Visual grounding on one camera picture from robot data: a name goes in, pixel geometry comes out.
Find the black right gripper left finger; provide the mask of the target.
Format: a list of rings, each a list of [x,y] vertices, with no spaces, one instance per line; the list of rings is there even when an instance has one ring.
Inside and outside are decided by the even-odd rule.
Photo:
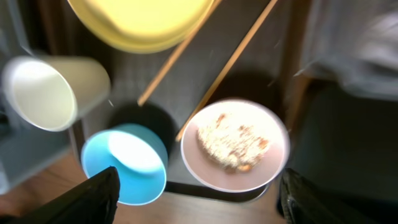
[[[112,224],[120,182],[108,167],[58,198],[20,217],[22,224]]]

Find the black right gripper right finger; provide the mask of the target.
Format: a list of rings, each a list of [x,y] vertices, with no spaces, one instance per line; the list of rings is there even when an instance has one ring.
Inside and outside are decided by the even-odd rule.
[[[280,204],[287,223],[375,223],[288,168],[280,180]]]

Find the pink bowl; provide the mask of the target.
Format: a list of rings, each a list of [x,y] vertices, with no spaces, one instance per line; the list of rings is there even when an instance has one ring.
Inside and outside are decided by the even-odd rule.
[[[280,174],[290,156],[290,139],[269,108],[232,99],[200,110],[187,123],[180,150],[197,181],[222,192],[241,193]]]

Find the white cup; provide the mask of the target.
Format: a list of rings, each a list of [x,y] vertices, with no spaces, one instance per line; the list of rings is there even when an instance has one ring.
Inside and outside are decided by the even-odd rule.
[[[68,129],[108,98],[105,68],[87,57],[15,57],[2,71],[2,87],[13,110],[51,132]]]

